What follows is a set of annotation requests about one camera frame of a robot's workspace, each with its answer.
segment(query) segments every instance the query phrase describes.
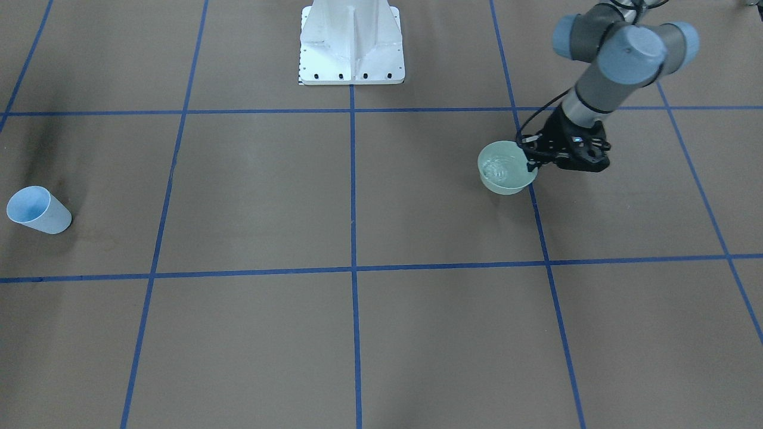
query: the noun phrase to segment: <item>white metal pedestal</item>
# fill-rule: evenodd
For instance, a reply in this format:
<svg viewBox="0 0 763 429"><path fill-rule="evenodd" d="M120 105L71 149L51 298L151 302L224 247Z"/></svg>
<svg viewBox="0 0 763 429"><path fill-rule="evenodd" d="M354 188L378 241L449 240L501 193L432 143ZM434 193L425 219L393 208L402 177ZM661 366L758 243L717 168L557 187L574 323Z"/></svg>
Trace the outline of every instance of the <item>white metal pedestal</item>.
<svg viewBox="0 0 763 429"><path fill-rule="evenodd" d="M384 85L405 79L400 11L387 0L314 0L302 10L299 82Z"/></svg>

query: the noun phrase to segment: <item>black cable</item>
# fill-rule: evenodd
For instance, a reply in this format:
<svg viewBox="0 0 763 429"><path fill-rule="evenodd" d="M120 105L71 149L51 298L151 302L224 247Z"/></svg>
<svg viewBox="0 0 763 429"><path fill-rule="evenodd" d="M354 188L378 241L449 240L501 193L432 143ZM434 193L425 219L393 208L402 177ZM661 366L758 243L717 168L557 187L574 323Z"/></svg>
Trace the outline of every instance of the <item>black cable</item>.
<svg viewBox="0 0 763 429"><path fill-rule="evenodd" d="M639 10L636 6L627 6L627 5L624 5L623 3L618 2L617 0L610 0L610 1L612 3L614 3L615 6L619 6L619 7L623 8L623 9L626 9L626 10L629 10L629 11L637 11L637 10ZM646 8L647 9L659 8L660 6L664 5L665 3L669 2L669 1L670 0L664 0L663 2L659 2L659 3L656 3L654 5L647 6Z"/></svg>
<svg viewBox="0 0 763 429"><path fill-rule="evenodd" d="M533 113L532 115L530 115L529 118L527 118L527 121L525 121L525 123L522 124L520 129L517 130L517 144L522 143L522 131L524 131L524 128L530 123L530 121L535 119L536 116L540 115L540 112L546 110L550 105L556 103L561 97L564 97L565 95L567 95L568 92L570 92L569 89L564 91L563 93L557 95L556 97L554 97L553 100L551 100L550 102L547 102L546 105L544 105L543 107L539 108L535 113Z"/></svg>

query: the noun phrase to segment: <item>cup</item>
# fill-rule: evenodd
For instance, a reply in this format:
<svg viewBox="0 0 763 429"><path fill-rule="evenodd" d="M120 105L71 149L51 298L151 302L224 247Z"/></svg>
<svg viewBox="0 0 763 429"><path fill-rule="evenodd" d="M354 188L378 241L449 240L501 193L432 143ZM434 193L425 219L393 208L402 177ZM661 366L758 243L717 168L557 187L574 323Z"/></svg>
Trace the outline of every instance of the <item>cup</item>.
<svg viewBox="0 0 763 429"><path fill-rule="evenodd" d="M58 234L72 223L72 214L42 186L16 192L5 208L13 222L48 234Z"/></svg>

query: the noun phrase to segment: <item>brown floor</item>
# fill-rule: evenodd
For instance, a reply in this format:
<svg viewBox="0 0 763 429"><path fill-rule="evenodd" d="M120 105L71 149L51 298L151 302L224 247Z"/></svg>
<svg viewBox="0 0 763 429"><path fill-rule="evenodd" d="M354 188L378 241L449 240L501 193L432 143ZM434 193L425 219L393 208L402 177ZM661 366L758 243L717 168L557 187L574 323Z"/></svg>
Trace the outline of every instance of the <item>brown floor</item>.
<svg viewBox="0 0 763 429"><path fill-rule="evenodd" d="M394 0L406 82L352 89L297 85L309 3L0 3L0 201L74 215L0 221L0 427L760 427L755 8L652 11L702 49L612 166L498 196L595 2Z"/></svg>

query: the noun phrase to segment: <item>water in bowl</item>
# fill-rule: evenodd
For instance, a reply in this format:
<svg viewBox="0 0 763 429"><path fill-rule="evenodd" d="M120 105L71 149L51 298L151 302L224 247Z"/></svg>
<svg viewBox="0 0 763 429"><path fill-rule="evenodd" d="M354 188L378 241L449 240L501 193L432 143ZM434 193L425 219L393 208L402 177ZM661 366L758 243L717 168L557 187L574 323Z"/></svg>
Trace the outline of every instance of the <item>water in bowl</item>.
<svg viewBox="0 0 763 429"><path fill-rule="evenodd" d="M526 171L526 164L513 156L493 155L482 163L482 174L485 178L504 188L526 185L522 182L522 177L517 180L517 171Z"/></svg>

